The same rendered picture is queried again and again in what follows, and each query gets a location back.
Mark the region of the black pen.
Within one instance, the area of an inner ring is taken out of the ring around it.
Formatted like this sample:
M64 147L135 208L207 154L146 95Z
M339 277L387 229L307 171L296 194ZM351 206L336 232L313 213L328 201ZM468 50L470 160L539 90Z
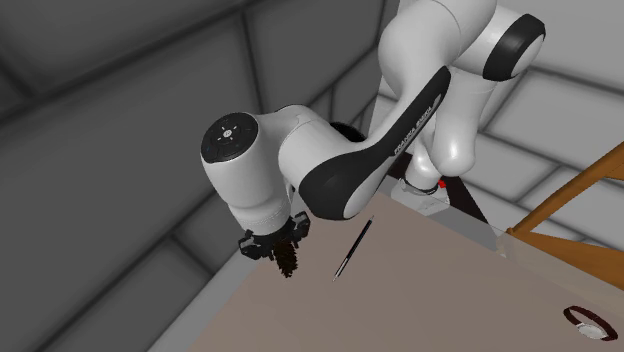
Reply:
M371 227L373 221L374 221L375 216L371 216L367 222L365 223L364 227L362 228L362 230L360 231L360 233L358 234L356 240L354 241L354 243L352 244L352 246L350 247L349 251L347 252L345 258L342 260L340 266L338 267L338 269L336 270L333 278L332 278L332 282L335 282L342 274L342 272L344 271L344 269L346 268L346 266L348 265L349 261L351 260L353 254L355 253L355 251L357 250L359 244L361 243L362 239L364 238L364 236L366 235L366 233L368 232L369 228Z

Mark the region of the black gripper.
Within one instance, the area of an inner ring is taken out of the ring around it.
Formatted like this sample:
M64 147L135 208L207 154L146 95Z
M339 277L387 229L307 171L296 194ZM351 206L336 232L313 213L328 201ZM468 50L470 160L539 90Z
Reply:
M273 247L277 242L290 241L298 247L299 242L307 237L311 221L305 211L297 213L292 220L293 222L286 222L277 231L266 235L255 235L251 230L246 230L244 236L238 240L240 252L252 260L273 260Z

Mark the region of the brown pine cone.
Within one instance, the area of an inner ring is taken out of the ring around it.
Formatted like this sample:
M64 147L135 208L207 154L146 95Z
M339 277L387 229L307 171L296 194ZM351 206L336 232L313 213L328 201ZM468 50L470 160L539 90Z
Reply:
M293 243L288 240L275 242L273 256L282 275L290 278L298 268L297 254Z

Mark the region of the brown wooden chair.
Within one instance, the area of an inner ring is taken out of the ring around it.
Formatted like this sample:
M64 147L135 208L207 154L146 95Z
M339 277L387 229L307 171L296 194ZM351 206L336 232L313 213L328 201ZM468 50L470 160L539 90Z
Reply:
M539 224L604 178L624 181L624 141L552 193L506 233L624 291L624 252L534 232Z

